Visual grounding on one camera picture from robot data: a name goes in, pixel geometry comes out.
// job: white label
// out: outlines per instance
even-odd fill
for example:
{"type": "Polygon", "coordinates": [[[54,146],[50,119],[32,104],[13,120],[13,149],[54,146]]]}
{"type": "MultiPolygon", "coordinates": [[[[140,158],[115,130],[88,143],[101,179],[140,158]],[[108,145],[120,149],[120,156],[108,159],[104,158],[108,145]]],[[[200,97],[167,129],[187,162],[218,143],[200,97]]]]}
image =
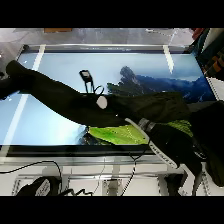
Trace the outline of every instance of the white label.
{"type": "Polygon", "coordinates": [[[50,182],[45,180],[37,189],[35,196],[46,196],[50,192],[50,182]]]}

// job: white strip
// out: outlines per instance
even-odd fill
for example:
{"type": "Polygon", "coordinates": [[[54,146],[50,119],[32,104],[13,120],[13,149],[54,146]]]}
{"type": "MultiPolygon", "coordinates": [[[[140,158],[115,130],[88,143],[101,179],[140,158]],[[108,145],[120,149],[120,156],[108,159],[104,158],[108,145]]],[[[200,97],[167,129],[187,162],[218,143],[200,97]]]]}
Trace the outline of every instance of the white strip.
{"type": "MultiPolygon", "coordinates": [[[[46,46],[45,44],[40,45],[39,53],[37,54],[37,57],[34,61],[32,70],[35,70],[35,71],[38,70],[41,59],[42,59],[43,54],[44,54],[45,46],[46,46]]],[[[3,146],[2,146],[1,151],[0,151],[0,164],[4,164],[4,162],[5,162],[5,157],[8,154],[9,147],[12,143],[12,139],[14,137],[16,128],[18,126],[18,123],[19,123],[21,114],[23,112],[23,109],[25,107],[26,101],[28,99],[28,96],[29,96],[28,94],[22,94],[22,96],[20,98],[19,104],[16,108],[16,111],[14,113],[14,116],[12,118],[11,124],[10,124],[9,129],[8,129],[8,132],[7,132],[6,137],[4,139],[3,146]]]]}
{"type": "Polygon", "coordinates": [[[173,63],[173,59],[171,57],[168,45],[163,45],[163,50],[164,50],[164,54],[166,56],[168,67],[170,69],[170,73],[172,74],[174,63],[173,63]]]}

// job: mountain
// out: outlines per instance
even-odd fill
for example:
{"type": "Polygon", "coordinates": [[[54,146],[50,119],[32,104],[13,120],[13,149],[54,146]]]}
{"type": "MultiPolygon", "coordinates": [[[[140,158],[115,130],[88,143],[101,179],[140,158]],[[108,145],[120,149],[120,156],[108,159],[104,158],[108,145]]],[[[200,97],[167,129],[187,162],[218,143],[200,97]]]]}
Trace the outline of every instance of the mountain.
{"type": "Polygon", "coordinates": [[[155,92],[180,92],[186,103],[215,100],[207,80],[203,76],[192,82],[181,79],[153,78],[135,75],[127,66],[121,69],[120,74],[121,81],[118,85],[107,84],[109,93],[121,96],[139,96],[155,92]]]}

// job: red object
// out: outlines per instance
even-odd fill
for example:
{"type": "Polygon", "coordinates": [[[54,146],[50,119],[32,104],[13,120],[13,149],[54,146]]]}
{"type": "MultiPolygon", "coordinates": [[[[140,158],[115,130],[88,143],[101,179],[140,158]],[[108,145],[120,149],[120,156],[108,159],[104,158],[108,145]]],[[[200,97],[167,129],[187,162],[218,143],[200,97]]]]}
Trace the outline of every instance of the red object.
{"type": "Polygon", "coordinates": [[[205,28],[195,28],[195,31],[192,35],[193,40],[196,40],[198,36],[203,32],[205,28]]]}

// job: display screen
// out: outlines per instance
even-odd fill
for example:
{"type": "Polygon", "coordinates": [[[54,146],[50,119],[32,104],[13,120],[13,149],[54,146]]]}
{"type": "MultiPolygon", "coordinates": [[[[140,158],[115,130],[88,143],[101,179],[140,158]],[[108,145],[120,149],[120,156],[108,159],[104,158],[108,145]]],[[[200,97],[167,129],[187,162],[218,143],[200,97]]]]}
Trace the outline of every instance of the display screen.
{"type": "MultiPolygon", "coordinates": [[[[19,62],[32,69],[37,54],[21,54],[19,62]]],[[[155,92],[180,92],[186,103],[214,101],[215,96],[191,54],[164,53],[45,53],[38,71],[79,92],[86,92],[79,72],[90,71],[95,87],[102,85],[104,94],[137,96],[155,92]]],[[[1,102],[1,143],[13,118],[18,94],[1,102]]],[[[12,145],[75,145],[83,140],[85,125],[72,122],[29,95],[12,145]]],[[[90,139],[88,144],[95,144],[90,139]]]]}

